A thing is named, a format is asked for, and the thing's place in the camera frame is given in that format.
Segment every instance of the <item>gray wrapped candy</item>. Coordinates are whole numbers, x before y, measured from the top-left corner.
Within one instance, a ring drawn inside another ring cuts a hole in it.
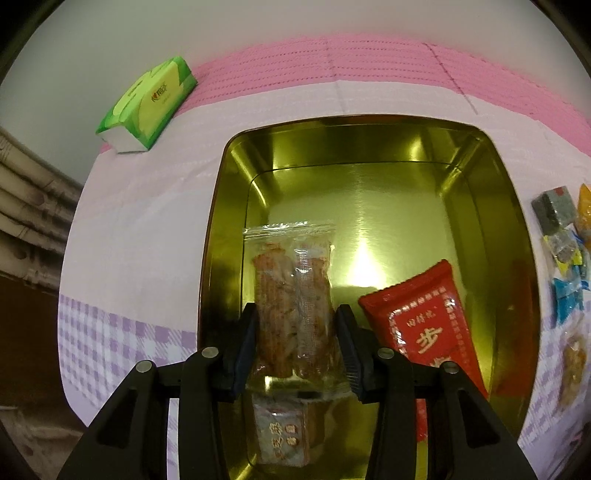
[[[577,218],[577,210],[567,187],[547,190],[531,202],[544,235],[552,235]]]

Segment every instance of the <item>candy wrapper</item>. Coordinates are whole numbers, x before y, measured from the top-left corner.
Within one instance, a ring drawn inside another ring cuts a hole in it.
[[[258,463],[305,466],[310,463],[307,407],[291,400],[253,395]]]
[[[571,267],[566,280],[554,278],[556,297],[556,323],[563,325],[575,311],[583,311],[583,286],[579,270]]]
[[[582,264],[583,260],[579,245],[572,231],[561,229],[553,235],[545,236],[544,241],[548,245],[561,274],[564,275],[572,265]]]
[[[573,199],[565,186],[547,190],[534,199],[531,206],[544,235],[553,235],[577,218]]]
[[[564,334],[563,373],[558,396],[558,410],[570,407],[580,393],[587,364],[587,339],[581,332],[580,323],[573,328],[572,332]]]
[[[322,453],[330,402],[252,395],[257,463],[303,467]]]
[[[294,379],[265,380],[267,387],[326,392],[346,386],[328,278],[333,234],[330,225],[307,222],[245,230],[259,311],[253,377]]]
[[[581,264],[577,265],[579,276],[581,277],[581,288],[589,290],[589,266],[591,257],[589,257],[589,250],[584,245],[581,237],[576,237],[579,251],[581,253]]]
[[[447,260],[399,285],[365,295],[359,304],[383,345],[423,365],[439,367],[452,360],[488,396]],[[421,441],[427,437],[424,401],[418,400],[417,407]]]
[[[578,216],[574,225],[587,250],[589,250],[591,249],[591,190],[584,183],[579,190],[579,207],[577,210]]]

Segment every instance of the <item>floor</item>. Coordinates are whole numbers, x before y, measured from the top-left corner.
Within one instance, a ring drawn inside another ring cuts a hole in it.
[[[57,295],[0,277],[0,420],[41,480],[54,480],[85,426],[57,356]]]

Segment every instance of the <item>gold metal tray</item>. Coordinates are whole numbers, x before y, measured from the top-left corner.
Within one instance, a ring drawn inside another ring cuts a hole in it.
[[[349,303],[359,322],[366,322],[359,296],[447,258],[490,402],[519,433],[537,362],[537,279],[513,186],[482,131],[436,119],[368,115],[274,125],[234,137],[210,214],[200,346],[214,345],[253,300],[251,280],[242,277],[243,228],[299,220],[336,225],[333,302]],[[247,447],[246,410],[240,402],[220,405],[232,479],[364,478],[375,406],[339,401],[324,453],[301,469],[256,464]],[[425,445],[418,457],[421,478]]]

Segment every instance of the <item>red wrapper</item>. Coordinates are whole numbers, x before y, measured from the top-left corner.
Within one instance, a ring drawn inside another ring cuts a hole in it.
[[[488,393],[447,260],[398,285],[359,299],[379,341],[410,361],[439,367],[453,360]],[[417,441],[427,437],[427,411],[417,400]]]

